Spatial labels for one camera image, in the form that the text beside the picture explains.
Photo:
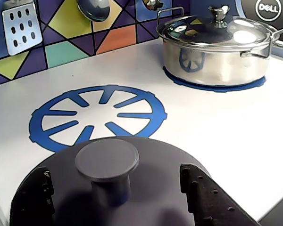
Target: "white countertop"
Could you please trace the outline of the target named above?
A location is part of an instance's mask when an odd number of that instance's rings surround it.
[[[258,220],[283,198],[283,61],[271,58],[266,83],[244,91],[215,93],[174,84],[162,70],[161,40],[112,51],[0,85],[0,218],[8,222],[11,200],[24,177],[53,152],[33,143],[32,113],[70,90],[118,85],[155,94],[167,119],[150,138],[175,145],[197,158],[212,178]],[[66,99],[52,109],[75,116],[45,116],[43,130],[68,121],[79,123],[51,138],[73,145],[86,125],[91,136],[109,137],[113,121],[135,134],[148,119],[117,117],[119,112],[150,113],[140,101],[116,109],[133,94],[115,92],[99,105],[102,92],[84,93],[81,108]]]

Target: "dell logo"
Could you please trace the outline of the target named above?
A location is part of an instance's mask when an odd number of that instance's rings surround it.
[[[274,4],[267,4],[267,3],[264,3],[264,0],[257,0],[255,10],[256,10],[257,16],[261,20],[271,22],[271,21],[276,20],[280,16],[282,12],[282,5],[281,5],[280,0],[273,0],[273,2]]]
[[[273,6],[273,5],[264,5],[262,3],[259,4],[259,11],[265,10],[266,12],[271,12],[271,13],[278,13],[279,11],[277,10],[278,6]]]

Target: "teal tile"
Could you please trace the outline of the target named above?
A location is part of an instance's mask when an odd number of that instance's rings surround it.
[[[49,68],[88,57],[87,54],[79,50],[68,41],[46,46],[45,52]]]

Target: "metal plate with holes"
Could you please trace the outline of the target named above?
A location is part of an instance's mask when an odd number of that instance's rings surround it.
[[[2,12],[8,54],[13,56],[42,42],[35,4],[25,4]]]

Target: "metal utensil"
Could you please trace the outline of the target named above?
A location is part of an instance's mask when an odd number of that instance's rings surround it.
[[[9,55],[14,56],[42,42],[40,24],[33,0],[4,2],[2,19]]]
[[[109,0],[76,0],[81,13],[94,22],[105,21],[110,13]]]
[[[180,9],[182,16],[159,24],[162,12]],[[157,32],[164,40],[166,69],[187,82],[237,86],[265,76],[272,47],[283,28],[238,16],[230,8],[209,7],[212,17],[183,16],[183,8],[158,11]]]
[[[164,6],[164,3],[159,0],[142,0],[143,4],[147,7],[148,10],[156,11],[159,8]]]

